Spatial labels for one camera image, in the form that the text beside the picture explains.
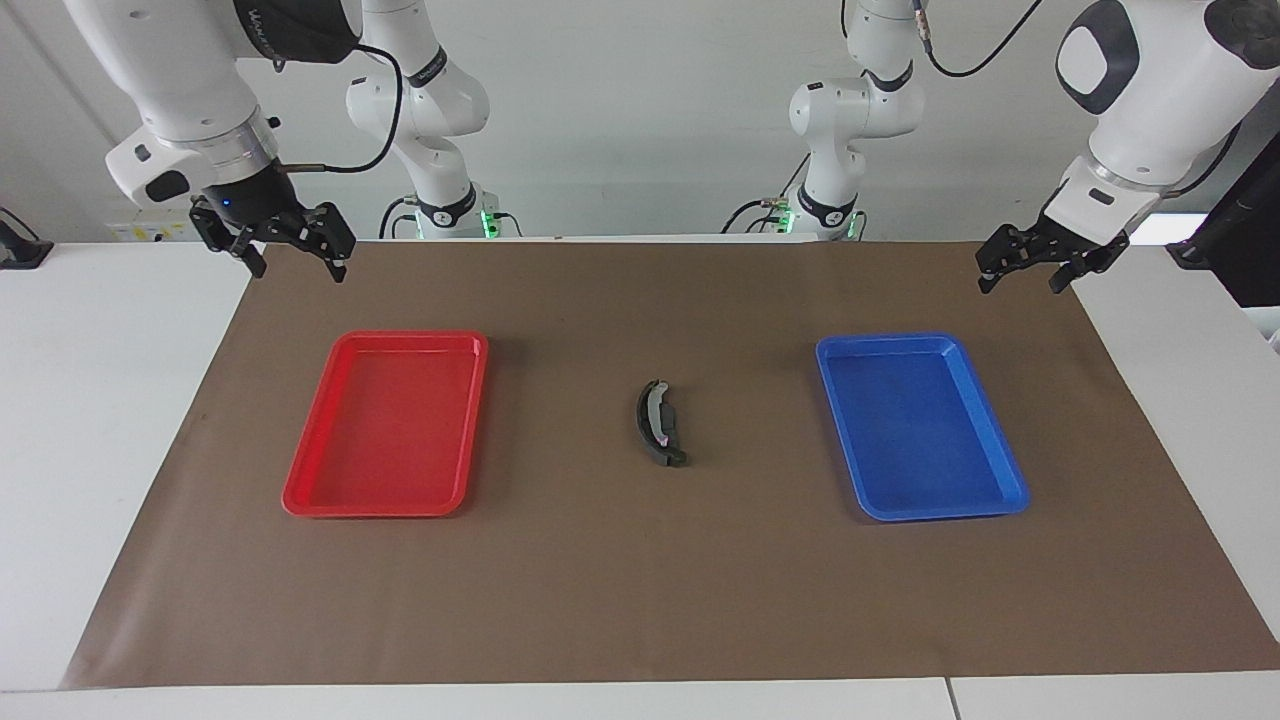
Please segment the blue plastic tray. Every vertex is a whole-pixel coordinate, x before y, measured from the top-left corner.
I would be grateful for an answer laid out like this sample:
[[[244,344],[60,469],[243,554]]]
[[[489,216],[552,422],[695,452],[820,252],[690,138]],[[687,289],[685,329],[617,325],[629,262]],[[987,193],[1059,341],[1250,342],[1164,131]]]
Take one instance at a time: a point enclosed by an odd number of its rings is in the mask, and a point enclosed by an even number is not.
[[[943,332],[815,346],[855,498],[877,521],[1001,518],[1030,491],[965,347]]]

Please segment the white yellow socket box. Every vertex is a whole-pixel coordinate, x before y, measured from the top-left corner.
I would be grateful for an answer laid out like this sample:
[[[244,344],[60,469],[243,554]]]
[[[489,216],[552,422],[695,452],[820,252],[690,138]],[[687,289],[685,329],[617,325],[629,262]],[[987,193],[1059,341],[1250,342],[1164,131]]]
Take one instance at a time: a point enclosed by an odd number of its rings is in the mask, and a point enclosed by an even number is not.
[[[198,243],[201,241],[191,222],[179,217],[142,217],[131,222],[111,222],[106,228],[118,242]]]

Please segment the black monitor stand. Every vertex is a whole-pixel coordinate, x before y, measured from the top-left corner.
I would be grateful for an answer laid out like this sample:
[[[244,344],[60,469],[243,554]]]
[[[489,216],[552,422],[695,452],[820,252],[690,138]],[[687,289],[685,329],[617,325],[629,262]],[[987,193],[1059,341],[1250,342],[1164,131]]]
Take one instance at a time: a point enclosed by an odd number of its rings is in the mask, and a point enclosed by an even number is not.
[[[1188,240],[1165,247],[1212,272],[1242,307],[1280,307],[1280,131]]]

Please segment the brown paper table mat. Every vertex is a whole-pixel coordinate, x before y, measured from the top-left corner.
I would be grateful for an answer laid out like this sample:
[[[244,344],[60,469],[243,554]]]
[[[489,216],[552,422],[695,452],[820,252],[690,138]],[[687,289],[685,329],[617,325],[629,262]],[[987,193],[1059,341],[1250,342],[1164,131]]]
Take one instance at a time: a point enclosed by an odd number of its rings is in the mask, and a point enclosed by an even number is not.
[[[777,680],[1280,669],[1073,293],[968,243],[370,243],[268,251],[67,688]],[[351,331],[476,331],[470,492],[323,520],[282,489]],[[859,511],[815,347],[942,331],[1030,486],[1006,518]],[[666,380],[689,461],[644,448]]]

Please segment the red plastic tray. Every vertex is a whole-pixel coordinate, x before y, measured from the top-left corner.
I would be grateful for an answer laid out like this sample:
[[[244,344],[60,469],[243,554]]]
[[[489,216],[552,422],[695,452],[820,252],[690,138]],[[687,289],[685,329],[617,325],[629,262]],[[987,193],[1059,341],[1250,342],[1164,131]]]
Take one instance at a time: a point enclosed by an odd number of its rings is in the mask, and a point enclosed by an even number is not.
[[[282,491],[297,518],[444,518],[468,492],[489,355],[476,331],[332,346]]]

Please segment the curved brake shoe silver web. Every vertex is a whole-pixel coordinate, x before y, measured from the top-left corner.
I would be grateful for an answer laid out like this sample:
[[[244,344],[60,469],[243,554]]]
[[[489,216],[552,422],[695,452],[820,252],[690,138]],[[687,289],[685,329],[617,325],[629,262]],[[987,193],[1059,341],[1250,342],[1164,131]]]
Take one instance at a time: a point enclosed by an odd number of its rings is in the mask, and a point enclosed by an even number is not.
[[[654,460],[652,456],[652,448],[681,448],[678,442],[677,415],[675,407],[666,401],[666,393],[668,389],[669,384],[666,380],[654,379],[644,387],[637,397],[637,432],[644,448],[652,460]]]

